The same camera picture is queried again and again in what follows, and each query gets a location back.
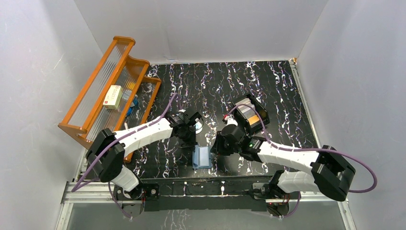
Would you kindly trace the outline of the blue leather card holder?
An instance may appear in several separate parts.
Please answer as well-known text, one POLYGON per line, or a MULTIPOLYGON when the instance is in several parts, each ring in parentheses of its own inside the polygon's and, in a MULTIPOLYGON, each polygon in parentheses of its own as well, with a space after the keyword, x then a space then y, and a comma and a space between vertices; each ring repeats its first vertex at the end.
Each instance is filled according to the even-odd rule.
POLYGON ((193 169, 210 169, 212 167, 212 156, 208 146, 195 145, 192 153, 193 169))

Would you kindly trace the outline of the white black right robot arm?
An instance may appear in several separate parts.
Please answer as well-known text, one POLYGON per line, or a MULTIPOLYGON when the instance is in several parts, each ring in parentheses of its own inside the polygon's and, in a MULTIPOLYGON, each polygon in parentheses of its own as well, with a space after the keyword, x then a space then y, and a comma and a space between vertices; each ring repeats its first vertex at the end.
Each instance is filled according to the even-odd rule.
POLYGON ((316 192, 345 201, 355 175, 354 167, 332 149, 300 149, 268 142, 266 138, 248 135, 234 119, 216 134, 211 152, 229 156, 237 153, 248 161, 272 163, 292 168, 279 170, 271 181, 251 194, 258 199, 283 198, 293 192, 316 192))

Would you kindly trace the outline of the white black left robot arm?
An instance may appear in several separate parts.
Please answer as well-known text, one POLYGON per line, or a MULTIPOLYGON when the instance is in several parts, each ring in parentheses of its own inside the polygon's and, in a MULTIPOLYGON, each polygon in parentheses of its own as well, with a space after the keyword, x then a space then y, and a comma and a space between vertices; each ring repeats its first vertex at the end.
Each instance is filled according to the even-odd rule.
POLYGON ((142 125, 112 132, 100 131, 86 153, 86 159, 101 182, 121 187, 130 199, 143 193, 139 177, 124 165, 124 158, 146 145, 177 137, 188 146, 195 146, 195 125, 202 119, 199 112, 180 110, 166 114, 142 125))

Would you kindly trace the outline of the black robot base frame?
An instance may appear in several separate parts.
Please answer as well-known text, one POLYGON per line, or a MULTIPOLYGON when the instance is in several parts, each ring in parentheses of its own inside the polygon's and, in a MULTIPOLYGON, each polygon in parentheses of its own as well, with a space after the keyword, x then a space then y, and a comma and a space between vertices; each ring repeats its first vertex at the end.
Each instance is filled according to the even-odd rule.
POLYGON ((268 188, 271 179, 269 175, 149 178, 142 181, 137 195, 130 195, 117 185, 113 195, 134 216, 138 213, 133 212, 133 205, 139 205, 139 213, 248 209, 284 216, 295 207, 298 192, 273 195, 268 188))

